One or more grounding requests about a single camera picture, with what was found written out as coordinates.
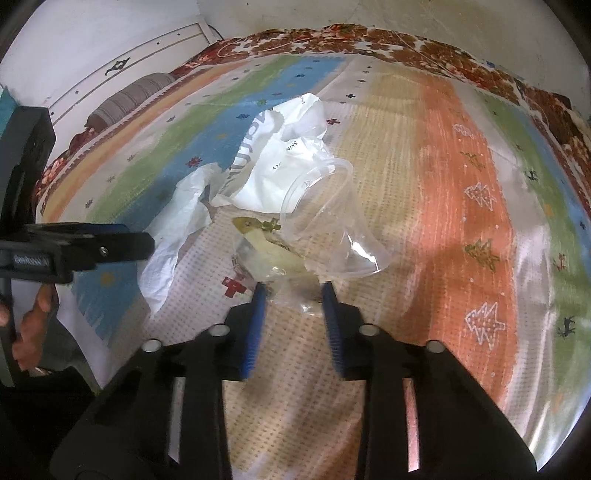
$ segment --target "beige stripe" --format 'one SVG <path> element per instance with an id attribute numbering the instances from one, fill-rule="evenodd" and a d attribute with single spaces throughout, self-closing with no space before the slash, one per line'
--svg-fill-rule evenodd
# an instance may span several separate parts
<path id="1" fill-rule="evenodd" d="M 382 273 L 337 289 L 340 299 L 359 306 L 368 321 L 383 324 L 392 305 L 399 314 L 407 308 L 407 285 L 413 276 L 405 246 L 420 214 L 413 151 L 420 100 L 414 73 L 367 62 L 363 64 L 381 74 L 368 95 L 357 92 L 356 101 L 362 104 L 349 117 L 343 114 L 345 131 L 340 144 L 331 148 L 355 166 L 369 226 L 396 252 L 395 262 Z M 320 97 L 345 94 L 342 82 L 334 82 Z M 225 396 L 232 465 L 240 471 L 256 478 L 353 476 L 363 383 L 342 382 L 336 376 L 321 317 L 270 306 L 254 376 L 246 383 L 227 383 Z"/>

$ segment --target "red cross pattern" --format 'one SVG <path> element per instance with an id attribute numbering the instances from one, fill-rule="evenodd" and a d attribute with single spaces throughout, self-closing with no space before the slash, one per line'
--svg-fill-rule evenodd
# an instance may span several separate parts
<path id="1" fill-rule="evenodd" d="M 234 298 L 235 293 L 246 292 L 246 287 L 242 285 L 240 282 L 238 282 L 235 278 L 225 277 L 222 280 L 222 285 L 228 288 L 224 296 L 229 297 L 231 299 Z"/>

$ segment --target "human hand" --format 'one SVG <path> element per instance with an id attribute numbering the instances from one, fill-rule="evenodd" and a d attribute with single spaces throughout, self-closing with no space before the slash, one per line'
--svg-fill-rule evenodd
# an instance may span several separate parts
<path id="1" fill-rule="evenodd" d="M 22 317 L 18 338 L 12 344 L 12 356 L 23 371 L 37 367 L 41 361 L 54 289 L 53 285 L 42 285 L 35 298 L 35 305 Z M 10 311 L 0 303 L 0 326 L 6 326 L 9 320 Z"/>

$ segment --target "clear plastic wrapper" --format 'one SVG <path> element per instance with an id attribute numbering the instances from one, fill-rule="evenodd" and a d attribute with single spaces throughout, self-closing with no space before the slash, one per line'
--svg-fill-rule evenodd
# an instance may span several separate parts
<path id="1" fill-rule="evenodd" d="M 318 277 L 304 268 L 302 259 L 301 265 L 298 265 L 295 254 L 274 233 L 264 232 L 263 235 L 265 239 L 270 239 L 272 245 L 283 249 L 286 255 L 283 256 L 276 249 L 273 252 L 261 252 L 260 248 L 255 247 L 260 245 L 256 242 L 253 245 L 241 235 L 236 243 L 232 264 L 244 286 L 253 290 L 257 282 L 263 282 L 267 285 L 271 302 L 308 315 L 321 314 Z"/>

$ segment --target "colorful rug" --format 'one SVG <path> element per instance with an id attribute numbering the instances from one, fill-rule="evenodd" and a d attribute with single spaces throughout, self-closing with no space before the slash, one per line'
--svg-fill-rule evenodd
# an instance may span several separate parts
<path id="1" fill-rule="evenodd" d="M 568 100 L 454 47 L 356 25 L 221 41 L 175 74 L 48 170 L 40 219 L 142 230 L 188 173 L 229 167 L 256 114 L 315 93 L 324 141 L 353 164 L 369 227 L 395 257 L 337 281 L 339 298 L 399 340 L 446 343 L 541 467 L 591 396 L 590 144 Z M 218 209 L 187 241 L 154 318 L 135 264 L 61 289 L 101 384 L 142 340 L 188 340 L 248 299 L 233 275 L 233 215 L 244 212 Z M 332 369 L 322 319 L 271 306 L 254 377 L 226 385 L 236 473 L 350 478 L 361 402 L 362 386 Z"/>

